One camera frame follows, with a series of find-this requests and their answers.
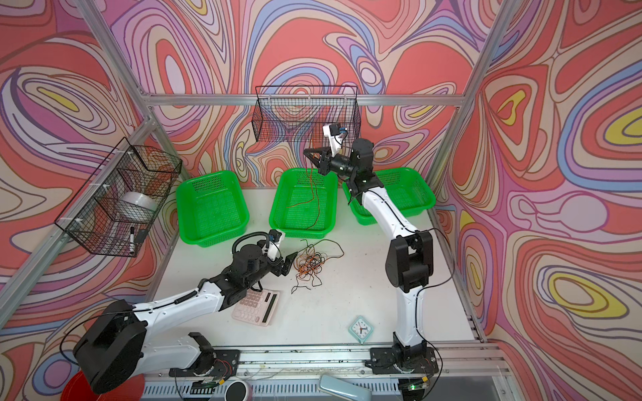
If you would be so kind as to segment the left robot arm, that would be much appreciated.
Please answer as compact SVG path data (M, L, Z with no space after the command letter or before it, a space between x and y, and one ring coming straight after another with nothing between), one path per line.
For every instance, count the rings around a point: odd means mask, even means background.
M96 394L162 369L206 376L216 364L216 354L203 334L190 332L165 345L155 345L153 339L192 319L234 306L249 291L260 290L259 282L268 274L287 276L296 257L296 253L271 255L249 244L234 249L230 266L190 291L135 305L112 302L75 345L75 362Z

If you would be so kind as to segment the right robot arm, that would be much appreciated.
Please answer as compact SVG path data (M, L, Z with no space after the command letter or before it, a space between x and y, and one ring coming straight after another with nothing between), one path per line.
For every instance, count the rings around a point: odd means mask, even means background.
M340 144L307 148L304 156L320 175L336 174L347 185L351 197L376 219L390 239L386 276L397 289L394 343L404 350L426 345L420 315L424 291L434 272L433 236L412 225L391 200L374 171L371 141L355 140L349 156L341 155L340 148Z

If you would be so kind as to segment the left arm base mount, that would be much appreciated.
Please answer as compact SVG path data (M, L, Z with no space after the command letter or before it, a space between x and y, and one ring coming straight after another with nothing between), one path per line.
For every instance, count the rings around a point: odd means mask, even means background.
M199 332L190 332L188 337L196 342L199 354L188 367L170 369L170 377L211 377L220 380L230 379L237 373L241 356L239 349L214 349L205 336Z

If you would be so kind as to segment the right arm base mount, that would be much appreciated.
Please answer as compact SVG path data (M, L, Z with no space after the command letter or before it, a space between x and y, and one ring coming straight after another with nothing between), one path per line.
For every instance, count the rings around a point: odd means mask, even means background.
M364 365L374 374L424 374L428 378L440 370L435 349L422 344L409 348L371 348Z

